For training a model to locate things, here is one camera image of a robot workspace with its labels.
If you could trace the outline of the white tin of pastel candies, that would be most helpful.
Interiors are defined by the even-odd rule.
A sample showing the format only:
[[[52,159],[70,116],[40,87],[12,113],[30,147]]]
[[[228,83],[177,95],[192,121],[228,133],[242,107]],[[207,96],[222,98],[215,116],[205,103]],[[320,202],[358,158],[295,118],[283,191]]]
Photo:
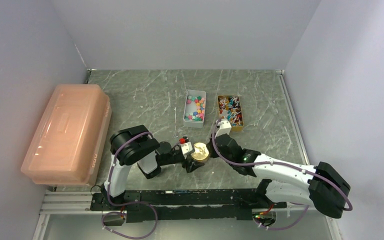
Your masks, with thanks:
[[[183,125],[188,128],[202,128],[206,114],[207,94],[202,90],[188,90],[186,92]]]

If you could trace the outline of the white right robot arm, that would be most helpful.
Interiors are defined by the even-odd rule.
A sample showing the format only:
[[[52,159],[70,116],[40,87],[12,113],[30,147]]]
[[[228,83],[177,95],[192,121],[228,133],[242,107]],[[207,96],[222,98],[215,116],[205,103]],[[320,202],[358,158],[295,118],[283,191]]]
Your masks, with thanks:
[[[260,179],[255,200],[262,208],[283,202],[309,205],[334,219],[353,210],[348,198],[351,186],[327,162],[302,165],[275,159],[242,148],[226,133],[213,133],[209,149],[211,157],[221,158],[240,175]]]

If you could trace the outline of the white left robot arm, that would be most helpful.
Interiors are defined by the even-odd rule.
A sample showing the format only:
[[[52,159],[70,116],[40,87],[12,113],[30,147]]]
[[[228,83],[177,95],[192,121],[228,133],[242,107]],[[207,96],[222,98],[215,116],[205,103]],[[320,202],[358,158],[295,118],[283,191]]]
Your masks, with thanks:
[[[135,164],[147,179],[160,174],[162,166],[181,164],[191,173],[205,164],[193,158],[197,148],[188,137],[180,138],[175,145],[159,142],[144,125],[119,130],[109,142],[112,161],[101,192],[104,204],[111,210],[123,205],[128,175]]]

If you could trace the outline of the gold round lid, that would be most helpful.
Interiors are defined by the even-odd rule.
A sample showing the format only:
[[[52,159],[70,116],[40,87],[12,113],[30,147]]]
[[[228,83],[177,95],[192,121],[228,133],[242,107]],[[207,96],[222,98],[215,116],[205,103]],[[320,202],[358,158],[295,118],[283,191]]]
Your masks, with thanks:
[[[191,153],[192,159],[198,163],[206,163],[210,156],[207,145],[202,142],[196,142],[193,147],[194,152]]]

